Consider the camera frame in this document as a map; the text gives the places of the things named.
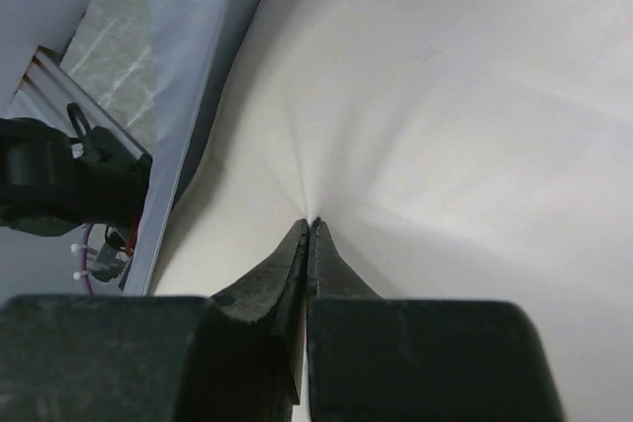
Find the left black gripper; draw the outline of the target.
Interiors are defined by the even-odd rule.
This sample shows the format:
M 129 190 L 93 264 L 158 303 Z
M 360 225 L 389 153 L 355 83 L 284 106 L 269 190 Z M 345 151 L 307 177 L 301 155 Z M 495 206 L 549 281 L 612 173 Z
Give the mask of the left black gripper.
M 134 155 L 105 127 L 67 105 L 76 135 L 31 118 L 1 121 L 1 225 L 40 237 L 82 224 L 138 223 L 152 158 Z

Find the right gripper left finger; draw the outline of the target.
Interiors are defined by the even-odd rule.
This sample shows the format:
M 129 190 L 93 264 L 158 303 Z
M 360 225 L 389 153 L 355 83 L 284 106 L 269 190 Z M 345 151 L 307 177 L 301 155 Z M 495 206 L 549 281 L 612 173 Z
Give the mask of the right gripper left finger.
M 309 227 L 224 290 L 19 295 L 1 309 L 5 421 L 288 421 L 300 401 Z

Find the grey pillowcase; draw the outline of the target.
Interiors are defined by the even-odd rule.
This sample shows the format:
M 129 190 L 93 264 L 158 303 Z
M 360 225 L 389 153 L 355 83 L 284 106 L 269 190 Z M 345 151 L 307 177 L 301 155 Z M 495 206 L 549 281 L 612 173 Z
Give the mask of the grey pillowcase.
M 125 295 L 144 295 L 261 0 L 148 0 L 157 145 Z

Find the cream pillow with bear print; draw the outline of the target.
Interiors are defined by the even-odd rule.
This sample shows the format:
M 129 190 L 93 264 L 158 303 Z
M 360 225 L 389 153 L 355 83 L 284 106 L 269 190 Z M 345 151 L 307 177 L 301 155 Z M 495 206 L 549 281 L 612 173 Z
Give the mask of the cream pillow with bear print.
M 386 297 L 504 299 L 570 421 L 632 417 L 632 0 L 263 0 L 152 290 L 321 218 Z

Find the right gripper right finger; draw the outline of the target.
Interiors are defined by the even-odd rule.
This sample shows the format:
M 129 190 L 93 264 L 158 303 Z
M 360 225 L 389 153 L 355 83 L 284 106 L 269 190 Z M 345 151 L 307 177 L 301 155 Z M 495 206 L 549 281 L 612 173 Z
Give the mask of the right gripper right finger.
M 315 421 L 561 421 L 538 332 L 498 300 L 387 299 L 310 230 L 309 411 Z

